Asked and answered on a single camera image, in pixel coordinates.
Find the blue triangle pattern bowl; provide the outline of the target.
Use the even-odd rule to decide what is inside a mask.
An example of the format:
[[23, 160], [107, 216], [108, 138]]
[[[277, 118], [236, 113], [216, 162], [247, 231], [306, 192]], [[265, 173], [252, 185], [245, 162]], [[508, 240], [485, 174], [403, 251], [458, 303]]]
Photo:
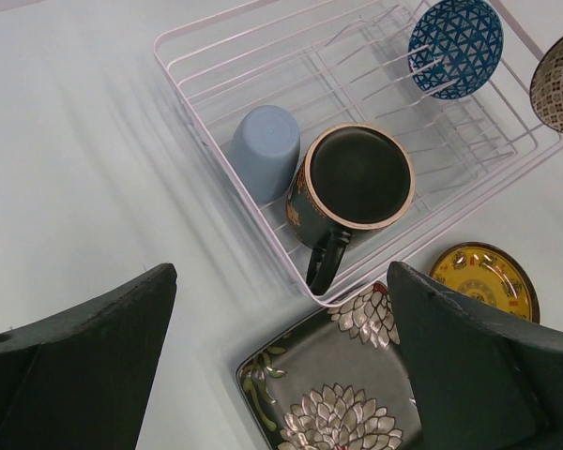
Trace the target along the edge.
[[416, 23], [408, 64], [418, 88], [454, 100], [478, 91], [494, 74], [504, 48], [502, 23], [485, 1], [440, 1]]

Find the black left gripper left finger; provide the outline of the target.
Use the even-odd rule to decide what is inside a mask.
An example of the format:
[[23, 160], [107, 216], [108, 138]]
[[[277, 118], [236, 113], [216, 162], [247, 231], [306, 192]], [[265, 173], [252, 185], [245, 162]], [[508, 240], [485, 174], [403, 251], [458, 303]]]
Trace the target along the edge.
[[136, 447], [174, 309], [162, 263], [0, 333], [0, 449]]

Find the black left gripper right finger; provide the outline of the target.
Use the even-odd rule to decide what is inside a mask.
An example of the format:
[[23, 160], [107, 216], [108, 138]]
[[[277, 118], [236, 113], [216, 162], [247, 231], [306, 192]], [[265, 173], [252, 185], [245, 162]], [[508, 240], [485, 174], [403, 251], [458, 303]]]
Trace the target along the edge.
[[405, 262], [388, 287], [424, 449], [563, 449], [563, 332]]

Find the light blue plastic cup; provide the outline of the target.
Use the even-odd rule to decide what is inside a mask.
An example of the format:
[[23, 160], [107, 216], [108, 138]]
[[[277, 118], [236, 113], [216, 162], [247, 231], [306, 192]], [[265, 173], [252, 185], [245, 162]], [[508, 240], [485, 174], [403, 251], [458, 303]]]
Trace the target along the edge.
[[252, 199], [264, 204], [288, 189], [299, 154], [295, 117], [282, 107], [262, 105], [242, 119], [226, 157]]

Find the red black lacquer cup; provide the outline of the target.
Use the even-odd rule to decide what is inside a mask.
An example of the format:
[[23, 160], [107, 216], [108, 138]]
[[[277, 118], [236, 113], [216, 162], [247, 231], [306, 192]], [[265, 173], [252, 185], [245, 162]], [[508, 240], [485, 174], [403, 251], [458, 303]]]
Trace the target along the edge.
[[311, 250], [306, 285], [325, 294], [345, 251], [400, 219], [414, 199], [413, 164], [395, 138], [344, 123], [310, 145], [285, 201], [288, 225]]

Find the black floral square plate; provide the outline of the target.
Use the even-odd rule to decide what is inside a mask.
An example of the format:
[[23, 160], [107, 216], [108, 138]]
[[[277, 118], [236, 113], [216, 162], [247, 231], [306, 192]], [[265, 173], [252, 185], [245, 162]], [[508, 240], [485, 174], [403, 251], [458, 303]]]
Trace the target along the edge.
[[421, 449], [389, 292], [376, 281], [321, 307], [237, 369], [269, 449]]

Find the brown lattice pattern bowl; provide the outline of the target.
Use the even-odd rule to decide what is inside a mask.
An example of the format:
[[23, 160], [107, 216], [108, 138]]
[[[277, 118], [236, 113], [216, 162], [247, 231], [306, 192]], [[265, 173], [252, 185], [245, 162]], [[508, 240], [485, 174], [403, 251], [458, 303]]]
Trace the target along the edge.
[[563, 37], [537, 65], [531, 79], [529, 97], [540, 121], [563, 134]]

